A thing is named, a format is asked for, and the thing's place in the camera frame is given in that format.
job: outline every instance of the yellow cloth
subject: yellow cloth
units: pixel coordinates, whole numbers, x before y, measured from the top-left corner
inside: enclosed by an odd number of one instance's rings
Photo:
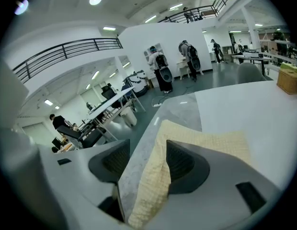
[[[136,229],[143,228],[167,201],[171,184],[170,170],[166,162],[166,140],[168,139],[234,155],[251,164],[248,145],[242,131],[222,135],[204,134],[164,120],[142,173],[136,202],[128,219],[128,223]]]

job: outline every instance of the staircase railing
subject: staircase railing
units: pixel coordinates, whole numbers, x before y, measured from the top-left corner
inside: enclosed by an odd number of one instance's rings
[[[65,59],[94,51],[119,48],[123,47],[117,38],[89,38],[72,41],[43,50],[23,61],[12,71],[22,83],[25,83],[36,74]]]
[[[205,18],[216,17],[217,13],[212,5],[202,6],[165,17],[159,22],[189,23]]]

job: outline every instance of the gray floor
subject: gray floor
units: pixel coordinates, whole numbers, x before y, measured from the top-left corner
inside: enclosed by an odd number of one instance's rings
[[[175,79],[173,83],[173,92],[169,93],[168,97],[174,97],[183,95],[188,92],[196,92],[201,90],[207,90],[211,88],[217,88],[222,86],[234,85],[237,81],[237,68],[235,63],[213,63],[213,71],[204,72],[204,75],[197,75],[197,82],[191,81],[187,76],[182,80]],[[146,112],[142,112],[138,108],[139,112],[135,113],[137,118],[137,125],[129,128],[121,117],[117,117],[111,122],[107,128],[118,139],[130,139],[131,153],[135,150],[138,142],[140,141],[144,131],[149,125],[155,113],[158,111],[158,107],[152,107],[152,99],[157,96],[163,96],[163,92],[159,88],[148,90],[148,92],[139,97],[142,105],[146,109]],[[161,99],[155,98],[153,104],[157,104]]]

